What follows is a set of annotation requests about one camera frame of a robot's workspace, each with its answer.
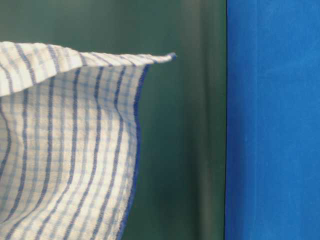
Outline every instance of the blue fabric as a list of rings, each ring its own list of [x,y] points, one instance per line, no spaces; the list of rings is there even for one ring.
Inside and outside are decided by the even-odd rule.
[[[320,1],[227,1],[226,240],[318,240]]]

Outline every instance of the green backdrop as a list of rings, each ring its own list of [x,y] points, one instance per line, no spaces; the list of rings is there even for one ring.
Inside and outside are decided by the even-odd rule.
[[[176,52],[153,65],[124,240],[224,238],[225,0],[2,0],[0,41],[84,52]]]

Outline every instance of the blue stripe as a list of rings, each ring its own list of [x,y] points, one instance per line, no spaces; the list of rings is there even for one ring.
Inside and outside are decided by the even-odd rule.
[[[115,183],[115,176],[117,173],[117,167],[118,167],[118,158],[119,158],[119,153],[120,153],[120,146],[121,146],[121,140],[122,140],[122,134],[123,134],[123,130],[124,130],[124,120],[118,110],[118,97],[119,97],[119,92],[120,92],[120,86],[121,86],[121,82],[123,79],[123,76],[125,74],[126,71],[126,67],[123,67],[120,75],[119,75],[119,79],[117,81],[117,86],[116,86],[116,91],[115,91],[115,97],[114,97],[114,107],[116,109],[116,111],[119,114],[119,118],[120,118],[120,124],[119,124],[119,132],[118,132],[118,138],[117,138],[117,143],[116,143],[116,148],[115,148],[115,153],[114,153],[114,160],[113,160],[113,168],[112,168],[112,174],[111,174],[111,181],[108,187],[108,191],[106,192],[106,195],[104,197],[104,201],[103,204],[100,208],[100,212],[99,212],[99,217],[97,220],[97,223],[95,224],[92,236],[90,238],[90,240],[94,240],[97,236],[97,233],[99,231],[99,228],[101,226],[102,220],[104,218],[104,214],[105,214],[105,210],[106,207],[108,205],[108,201]]]
[[[73,113],[72,113],[73,128],[72,128],[72,150],[71,150],[71,159],[70,159],[69,178],[68,178],[68,181],[67,181],[67,185],[66,185],[65,189],[63,190],[63,192],[61,193],[59,199],[56,201],[56,203],[54,205],[54,208],[51,210],[49,215],[44,219],[44,221],[42,222],[39,230],[37,231],[36,237],[35,237],[36,240],[39,240],[39,238],[41,237],[41,234],[42,234],[45,226],[49,222],[51,216],[57,211],[59,203],[63,199],[63,197],[66,194],[66,192],[69,190],[70,184],[72,183],[73,178],[74,178],[75,162],[76,162],[76,150],[77,150],[77,135],[78,135],[78,122],[77,122],[77,117],[78,117],[78,92],[77,92],[77,84],[78,84],[78,78],[79,78],[80,70],[81,70],[80,68],[78,68],[76,70],[75,77],[74,77],[74,80],[73,80],[73,105],[72,105],[72,109],[73,109]]]
[[[95,56],[97,59],[99,59],[99,60],[107,63],[107,64],[109,65],[109,67],[112,67],[112,66],[113,66],[110,62],[108,62],[107,60],[105,60],[103,57],[100,57],[98,54],[96,54],[96,53],[94,53],[94,52],[91,52],[90,54],[93,55],[93,56]]]
[[[126,205],[126,209],[125,209],[125,212],[124,212],[124,215],[123,215],[120,227],[119,227],[119,231],[116,235],[117,240],[120,240],[122,238],[122,235],[124,233],[124,229],[126,227],[126,223],[128,220],[129,212],[132,207],[132,204],[134,201],[134,196],[136,193],[136,184],[137,184],[139,159],[140,159],[140,144],[141,144],[140,123],[139,123],[139,118],[138,118],[138,103],[139,103],[139,99],[140,99],[140,95],[141,95],[142,86],[144,84],[145,77],[147,75],[149,67],[150,67],[150,65],[146,65],[143,69],[142,75],[139,79],[139,83],[137,86],[135,98],[134,98],[133,109],[134,109],[134,121],[135,121],[135,125],[136,125],[136,140],[137,140],[137,147],[136,147],[136,154],[135,154],[135,166],[134,166],[130,196],[129,196],[128,204]]]
[[[117,61],[120,66],[123,65],[123,63],[121,61],[119,61],[119,59],[117,57],[113,57],[111,54],[106,54],[106,53],[103,53],[103,55],[105,55],[107,58],[110,58],[110,59]]]
[[[28,158],[28,139],[27,139],[27,128],[28,128],[28,112],[27,112],[27,106],[28,106],[28,90],[23,91],[23,111],[22,111],[22,117],[23,117],[23,130],[22,130],[22,138],[23,138],[23,157],[22,157],[22,173],[20,177],[20,185],[18,188],[18,193],[15,197],[13,207],[11,208],[9,215],[6,217],[6,219],[3,221],[8,221],[11,216],[15,213],[17,210],[18,204],[21,199],[22,192],[24,190],[25,186],[25,179],[26,179],[26,170],[27,170],[27,158]]]
[[[25,66],[26,66],[26,69],[29,71],[32,85],[35,85],[36,84],[35,72],[34,72],[34,69],[31,67],[31,63],[30,63],[29,59],[25,55],[24,50],[22,49],[20,44],[15,44],[15,48],[16,48],[17,52],[19,53],[20,57],[22,58]]]
[[[0,63],[0,68],[2,68],[4,71],[5,77],[8,80],[10,94],[12,94],[14,92],[14,88],[12,86],[12,79],[11,79],[10,73],[1,63]]]
[[[92,69],[89,68],[87,70],[87,72],[85,73],[84,75],[84,78],[86,79],[86,82],[84,83],[84,86],[83,86],[83,91],[84,91],[84,95],[85,96],[89,96],[89,87],[88,87],[88,80],[90,79],[90,76],[91,76],[91,73],[92,72]],[[87,158],[88,158],[88,142],[89,142],[89,132],[90,132],[90,129],[89,129],[89,122],[90,122],[90,111],[89,111],[89,98],[87,97],[85,99],[85,105],[84,105],[84,108],[85,108],[85,113],[84,113],[84,122],[85,122],[85,125],[84,125],[84,146],[83,146],[83,150],[82,150],[82,164],[81,164],[81,174],[80,174],[80,177],[79,177],[79,181],[77,182],[76,184],[76,187],[73,189],[71,195],[69,196],[68,198],[68,201],[67,203],[65,204],[65,207],[63,209],[63,211],[61,213],[59,213],[59,217],[57,218],[54,226],[53,226],[53,229],[50,233],[50,238],[51,239],[55,239],[55,236],[56,236],[56,232],[57,230],[59,229],[60,225],[62,224],[62,219],[65,217],[70,205],[73,204],[73,200],[77,200],[77,192],[78,190],[80,189],[80,187],[82,186],[82,183],[83,183],[83,180],[84,180],[84,176],[85,176],[85,172],[86,172],[86,167],[87,167]]]
[[[49,50],[49,53],[50,53],[50,56],[51,56],[51,59],[53,61],[53,64],[54,64],[54,67],[55,67],[55,71],[57,73],[60,72],[60,66],[59,66],[59,63],[58,63],[58,58],[57,58],[57,55],[55,53],[55,50],[54,48],[51,46],[51,45],[48,45],[47,46],[48,50]]]
[[[128,62],[130,62],[132,64],[133,67],[136,67],[136,64],[133,61],[131,61],[130,59],[127,59],[126,57],[121,56],[121,55],[116,55],[116,56],[118,56],[121,59],[127,60]]]
[[[95,137],[95,146],[94,146],[94,153],[93,153],[93,166],[92,166],[92,170],[91,170],[91,175],[90,175],[90,180],[87,184],[87,187],[82,195],[82,198],[80,200],[80,203],[78,204],[77,206],[77,209],[72,217],[72,220],[71,222],[69,223],[67,229],[66,229],[66,232],[64,234],[64,237],[63,237],[63,240],[67,240],[69,235],[70,235],[70,232],[74,226],[74,223],[80,213],[80,210],[82,209],[82,206],[84,204],[84,201],[88,195],[88,192],[90,190],[90,187],[91,187],[91,184],[94,180],[94,177],[95,177],[95,174],[96,174],[96,168],[97,168],[97,158],[98,158],[98,151],[99,151],[99,145],[100,145],[100,137],[101,137],[101,106],[100,104],[98,103],[98,96],[99,96],[99,86],[100,86],[100,80],[101,80],[101,76],[102,76],[102,73],[103,73],[103,70],[104,68],[103,67],[100,67],[99,68],[99,73],[96,77],[96,85],[95,85],[95,88],[94,88],[94,99],[95,99],[95,102],[96,102],[96,109],[97,109],[97,120],[96,120],[96,137]]]
[[[34,54],[36,55],[38,61],[39,61],[39,65],[42,66],[42,70],[43,73],[45,75],[46,78],[48,78],[48,71],[46,68],[46,65],[44,64],[44,61],[42,59],[42,56],[39,54],[39,50],[34,47],[33,49]],[[38,172],[39,172],[39,149],[40,149],[40,145],[39,145],[39,132],[40,132],[40,97],[41,97],[41,93],[42,93],[42,84],[37,84],[35,85],[35,106],[34,106],[34,110],[35,110],[35,115],[34,115],[34,143],[35,143],[35,154],[34,154],[34,168],[32,170],[32,168],[29,167],[29,170],[33,171],[33,178],[32,178],[32,184],[31,184],[31,189],[29,191],[29,195],[26,201],[26,204],[24,206],[24,209],[21,211],[22,213],[24,213],[29,205],[33,202],[33,198],[34,198],[34,193],[36,192],[36,184],[38,181]]]
[[[14,114],[14,108],[15,108],[15,94],[11,94],[10,95],[10,101],[9,101],[9,105],[10,105],[10,115]],[[12,119],[13,121],[13,127],[12,127],[12,131],[13,134],[11,136],[11,140],[14,143],[14,138],[17,138],[17,136],[20,135],[20,133],[18,133],[17,131],[17,119],[16,117],[13,117]],[[11,173],[8,176],[8,183],[7,186],[5,187],[5,191],[2,190],[2,192],[4,192],[4,194],[2,195],[1,198],[1,203],[0,203],[0,213],[3,212],[4,208],[7,206],[7,200],[10,194],[10,191],[12,190],[12,184],[14,182],[15,176],[16,176],[16,171],[17,171],[17,165],[18,165],[18,155],[19,155],[19,151],[16,149],[16,151],[14,152],[14,161],[13,161],[13,166],[11,168]]]
[[[7,140],[7,146],[6,146],[6,150],[5,150],[5,154],[4,154],[3,160],[2,160],[1,165],[0,165],[0,181],[1,181],[1,177],[2,177],[2,174],[4,172],[5,165],[7,163],[8,156],[9,156],[9,153],[10,153],[10,150],[11,150],[11,144],[12,144],[11,131],[10,131],[10,128],[9,128],[8,120],[7,120],[7,118],[5,116],[5,113],[4,113],[3,109],[2,109],[2,99],[1,98],[0,98],[0,115],[4,120],[6,132],[7,132],[7,139],[6,139]]]
[[[134,65],[132,67],[132,73],[130,75],[130,78],[128,79],[128,83],[127,83],[127,89],[126,89],[126,98],[125,98],[125,113],[124,113],[124,117],[125,118],[128,118],[128,107],[132,107],[131,105],[128,104],[128,98],[129,98],[129,92],[130,92],[130,89],[131,89],[131,85],[132,85],[132,79],[134,78],[134,75],[136,73],[136,66]],[[130,159],[130,156],[133,155],[131,153],[132,151],[132,142],[133,142],[133,134],[130,133],[131,132],[131,123],[130,123],[130,120],[124,120],[126,122],[126,126],[127,126],[127,130],[129,131],[129,138],[128,138],[128,150],[127,150],[127,154],[126,154],[126,158],[125,158],[125,169],[123,171],[123,174],[122,174],[122,177],[121,177],[121,183],[120,183],[120,190],[119,190],[119,194],[116,198],[116,204],[115,206],[113,207],[113,210],[112,210],[112,216],[109,220],[110,223],[113,223],[114,220],[115,220],[115,217],[116,217],[116,214],[119,213],[119,205],[122,201],[122,198],[123,198],[123,193],[124,193],[124,190],[125,190],[125,186],[126,186],[126,179],[127,179],[127,174],[129,172],[129,159]],[[110,234],[110,231],[112,230],[112,224],[108,224],[107,226],[107,230],[104,234],[104,238],[106,239],[108,237],[108,235]]]
[[[104,96],[104,105],[106,105],[106,102],[108,99],[108,94],[110,94],[110,83],[113,78],[114,72],[115,72],[114,68],[110,68],[108,77],[106,78],[106,87],[105,87],[106,90],[105,90],[104,94],[106,94],[107,96]],[[106,113],[107,113],[106,115],[108,116],[108,122],[107,122],[108,131],[107,131],[106,143],[109,143],[110,138],[111,138],[112,127],[113,127],[113,121],[112,121],[113,111],[109,107],[105,107],[104,110],[106,111]],[[106,156],[107,156],[107,153],[109,152],[109,148],[110,148],[110,144],[107,144],[107,146],[104,150],[104,154],[103,154],[103,167],[102,167],[101,176],[100,176],[100,179],[98,182],[98,186],[102,186],[104,179],[105,179],[106,165],[107,165],[107,161],[108,161],[108,158],[106,158]],[[87,211],[87,215],[85,216],[84,223],[81,226],[80,233],[77,236],[77,239],[82,239],[82,235],[84,234],[85,229],[87,228],[88,220],[91,217],[91,213],[92,213],[91,209],[95,207],[96,198],[99,195],[100,190],[101,190],[101,187],[97,187],[95,189],[95,193],[92,197],[91,203],[89,205],[89,209]]]
[[[50,170],[51,170],[51,161],[52,161],[52,147],[53,147],[53,95],[54,95],[54,82],[55,82],[55,77],[50,78],[50,83],[49,83],[49,97],[48,97],[48,148],[47,148],[47,160],[46,160],[46,167],[45,167],[45,177],[44,177],[44,183],[42,187],[42,191],[40,194],[40,198],[38,199],[36,205],[34,208],[24,217],[22,217],[19,221],[17,221],[9,231],[9,233],[6,235],[5,240],[9,240],[12,236],[12,234],[15,232],[17,227],[20,225],[20,223],[26,219],[32,212],[34,212],[41,202],[43,201],[47,190],[48,190],[48,184],[50,180]]]
[[[81,63],[82,63],[82,66],[87,66],[87,61],[85,59],[85,57],[83,56],[83,54],[81,52],[79,52],[79,56],[80,56],[80,59],[81,59]]]

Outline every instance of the blue backdrop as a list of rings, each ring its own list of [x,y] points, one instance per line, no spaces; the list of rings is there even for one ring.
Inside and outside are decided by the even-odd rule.
[[[227,1],[226,240],[320,239],[320,1]]]

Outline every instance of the dish towel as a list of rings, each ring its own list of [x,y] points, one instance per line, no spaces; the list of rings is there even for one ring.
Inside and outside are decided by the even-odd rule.
[[[0,239],[120,239],[149,65],[175,58],[0,43]]]

